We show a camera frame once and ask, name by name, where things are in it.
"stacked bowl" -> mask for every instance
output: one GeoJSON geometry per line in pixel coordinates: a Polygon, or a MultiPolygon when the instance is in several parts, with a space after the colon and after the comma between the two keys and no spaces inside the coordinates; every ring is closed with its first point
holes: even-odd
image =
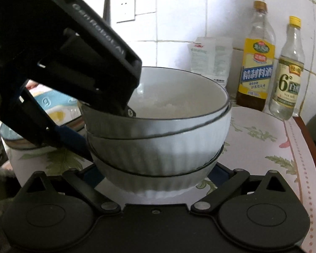
{"type": "Polygon", "coordinates": [[[143,67],[121,117],[79,103],[94,162],[114,185],[149,198],[181,194],[211,172],[230,125],[224,88],[191,72],[143,67]]]}

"glass bottle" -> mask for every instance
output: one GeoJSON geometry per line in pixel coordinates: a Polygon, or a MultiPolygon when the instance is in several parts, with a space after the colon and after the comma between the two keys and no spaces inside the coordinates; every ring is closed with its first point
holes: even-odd
{"type": "Polygon", "coordinates": [[[267,4],[254,2],[252,30],[245,41],[237,104],[262,111],[273,71],[275,33],[267,19],[267,4]]]}
{"type": "Polygon", "coordinates": [[[281,120],[288,120],[294,111],[304,69],[304,53],[301,41],[301,20],[289,17],[287,41],[281,50],[276,68],[270,112],[281,120]]]}

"circular black cover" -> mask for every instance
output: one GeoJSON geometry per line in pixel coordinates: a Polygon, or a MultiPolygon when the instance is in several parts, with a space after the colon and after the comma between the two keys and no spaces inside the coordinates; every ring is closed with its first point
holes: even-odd
{"type": "Polygon", "coordinates": [[[88,204],[48,191],[26,193],[3,216],[9,241],[35,251],[72,246],[87,234],[93,223],[93,210],[88,204]]]}
{"type": "Polygon", "coordinates": [[[256,193],[225,202],[218,219],[233,240],[259,250],[292,247],[306,235],[309,224],[305,209],[297,201],[256,193]]]}

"black robotic device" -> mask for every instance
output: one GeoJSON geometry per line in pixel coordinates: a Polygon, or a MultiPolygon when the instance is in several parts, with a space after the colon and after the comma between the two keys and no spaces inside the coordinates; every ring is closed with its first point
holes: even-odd
{"type": "MultiPolygon", "coordinates": [[[[66,147],[91,160],[86,140],[58,127],[25,89],[28,79],[126,116],[141,66],[82,0],[0,0],[0,116],[36,145],[66,147]]],[[[218,189],[191,210],[183,204],[121,210],[93,189],[102,178],[95,166],[59,177],[35,172],[3,217],[10,252],[296,253],[310,226],[277,172],[251,176],[218,164],[209,175],[218,189]]]]}
{"type": "Polygon", "coordinates": [[[191,210],[121,210],[93,188],[102,178],[95,165],[59,177],[35,172],[3,216],[10,252],[303,252],[309,216],[276,171],[251,176],[217,164],[209,178],[218,189],[191,210]]]}

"yellow bottle cap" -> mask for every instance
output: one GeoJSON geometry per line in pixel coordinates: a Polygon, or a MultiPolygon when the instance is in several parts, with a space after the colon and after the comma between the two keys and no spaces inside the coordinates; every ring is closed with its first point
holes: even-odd
{"type": "Polygon", "coordinates": [[[263,1],[254,1],[254,8],[267,11],[267,4],[263,1]]]}
{"type": "Polygon", "coordinates": [[[289,24],[292,24],[297,27],[301,27],[301,19],[295,16],[289,16],[289,24]]]}

